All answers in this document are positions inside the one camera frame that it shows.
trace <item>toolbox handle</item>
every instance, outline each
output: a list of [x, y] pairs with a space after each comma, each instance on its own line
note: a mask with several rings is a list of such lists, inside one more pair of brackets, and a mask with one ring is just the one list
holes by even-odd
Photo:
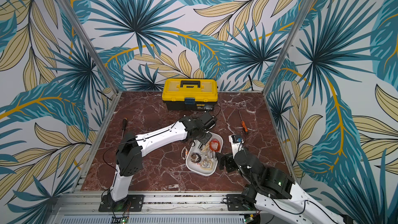
[[200, 88], [200, 81], [181, 81], [180, 87], [184, 85], [197, 85], [197, 87]]

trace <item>toolbox lid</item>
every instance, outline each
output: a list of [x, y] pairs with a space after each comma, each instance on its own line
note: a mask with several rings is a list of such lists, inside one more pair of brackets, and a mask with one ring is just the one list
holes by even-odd
[[217, 101], [217, 83], [211, 79], [167, 79], [164, 83], [162, 99], [164, 101], [185, 101], [185, 98], [195, 98], [195, 101]]

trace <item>white tray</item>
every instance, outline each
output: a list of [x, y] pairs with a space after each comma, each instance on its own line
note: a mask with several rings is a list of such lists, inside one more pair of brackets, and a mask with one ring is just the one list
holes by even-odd
[[[222, 137], [220, 135], [212, 133], [212, 132], [209, 132], [209, 133], [211, 133], [211, 138], [210, 138], [209, 142], [213, 138], [218, 139], [218, 141], [220, 142], [220, 150], [218, 152], [221, 152], [222, 144], [224, 143], [224, 141], [222, 140]], [[196, 153], [200, 154], [201, 157], [202, 157], [201, 161], [203, 161], [205, 159], [205, 155], [202, 154], [201, 151], [199, 150], [200, 145], [201, 145], [201, 142], [199, 142], [198, 140], [195, 140], [195, 146], [191, 147], [191, 149], [189, 150], [188, 156], [187, 156], [187, 158], [185, 160], [185, 164], [186, 164], [187, 168], [190, 169], [191, 171], [193, 171], [193, 172], [195, 172], [195, 173], [197, 173], [199, 175], [208, 177], [208, 176], [212, 175], [216, 171], [218, 161], [217, 161], [216, 158], [214, 158], [213, 169], [212, 170], [203, 169], [200, 166], [200, 164], [193, 163], [191, 161], [191, 154], [192, 153], [196, 152]]]

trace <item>yellow toolbox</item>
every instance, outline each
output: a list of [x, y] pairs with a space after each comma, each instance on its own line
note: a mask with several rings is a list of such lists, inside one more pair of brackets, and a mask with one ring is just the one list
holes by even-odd
[[168, 110], [211, 110], [217, 104], [217, 83], [209, 79], [167, 79], [162, 99]]

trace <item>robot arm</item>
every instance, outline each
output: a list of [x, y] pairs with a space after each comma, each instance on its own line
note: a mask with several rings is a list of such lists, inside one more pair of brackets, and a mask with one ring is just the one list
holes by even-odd
[[294, 179], [284, 172], [263, 165], [243, 147], [240, 135], [229, 136], [236, 168], [250, 185], [246, 185], [241, 201], [247, 206], [272, 213], [289, 222], [299, 224], [348, 224], [352, 219], [333, 213], [307, 194]]
[[153, 150], [175, 141], [196, 139], [206, 144], [211, 134], [208, 132], [217, 118], [205, 112], [193, 119], [184, 116], [174, 124], [145, 134], [126, 134], [116, 152], [116, 171], [110, 187], [112, 205], [123, 204], [127, 197], [132, 176], [141, 170], [142, 157]]

